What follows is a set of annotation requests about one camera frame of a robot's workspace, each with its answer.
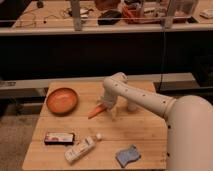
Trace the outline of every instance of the dark floor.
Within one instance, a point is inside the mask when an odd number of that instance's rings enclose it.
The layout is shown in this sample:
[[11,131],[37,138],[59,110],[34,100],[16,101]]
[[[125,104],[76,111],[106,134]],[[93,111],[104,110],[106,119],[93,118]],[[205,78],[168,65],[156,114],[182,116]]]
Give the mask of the dark floor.
[[38,114],[0,118],[0,171],[21,171]]

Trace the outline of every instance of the blue sponge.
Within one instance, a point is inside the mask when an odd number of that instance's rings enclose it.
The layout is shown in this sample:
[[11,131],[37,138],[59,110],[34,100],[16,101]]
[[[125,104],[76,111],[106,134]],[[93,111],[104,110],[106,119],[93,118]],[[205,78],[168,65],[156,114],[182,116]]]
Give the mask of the blue sponge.
[[131,145],[128,149],[121,150],[116,153],[116,159],[122,168],[125,168],[128,163],[137,161],[140,158],[141,155],[134,145]]

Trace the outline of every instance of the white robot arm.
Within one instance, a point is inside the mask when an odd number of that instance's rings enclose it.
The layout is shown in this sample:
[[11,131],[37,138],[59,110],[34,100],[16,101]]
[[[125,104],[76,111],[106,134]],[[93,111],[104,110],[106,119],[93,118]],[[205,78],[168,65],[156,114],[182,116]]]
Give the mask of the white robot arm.
[[213,107],[198,96],[179,99],[128,86],[117,73],[104,79],[101,103],[107,108],[122,96],[164,118],[168,126],[167,171],[213,170]]

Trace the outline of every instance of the wooden table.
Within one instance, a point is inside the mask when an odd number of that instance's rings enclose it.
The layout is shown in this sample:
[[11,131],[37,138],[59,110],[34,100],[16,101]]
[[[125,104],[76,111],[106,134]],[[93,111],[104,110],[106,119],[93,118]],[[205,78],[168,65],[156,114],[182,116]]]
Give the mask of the wooden table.
[[[150,82],[130,82],[138,88],[154,91]],[[78,93],[77,108],[65,117],[51,114],[44,102],[32,142],[26,154],[24,170],[120,170],[115,153],[134,144],[142,157],[127,165],[126,169],[165,169],[167,129],[163,119],[139,108],[136,112],[126,110],[126,100],[119,97],[118,111],[113,121],[108,112],[88,120],[87,113],[97,104],[103,92],[101,82],[54,82],[49,91],[69,87]],[[70,165],[64,153],[69,146],[45,145],[46,132],[74,132],[76,140],[86,136],[103,135],[86,156]]]
[[[14,23],[13,27],[73,27],[73,19],[69,15],[64,16],[64,12],[70,8],[70,1],[46,1],[44,7],[37,8],[37,1],[32,1],[19,19]],[[99,11],[94,4],[94,1],[80,1],[82,8],[86,7],[93,9],[89,13],[89,18],[83,26],[97,27],[97,19],[103,13]],[[120,20],[117,25],[127,25],[123,20]]]
[[193,18],[200,24],[213,24],[213,19],[206,19],[200,16],[201,11],[209,8],[213,8],[212,0],[200,0],[194,11]]

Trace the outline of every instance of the bowl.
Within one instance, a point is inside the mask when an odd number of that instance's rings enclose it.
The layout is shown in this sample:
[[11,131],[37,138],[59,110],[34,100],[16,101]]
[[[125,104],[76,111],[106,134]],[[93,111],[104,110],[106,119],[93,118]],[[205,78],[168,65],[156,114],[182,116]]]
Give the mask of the bowl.
[[47,108],[57,115],[70,113],[78,103],[77,93],[71,88],[59,88],[49,94]]

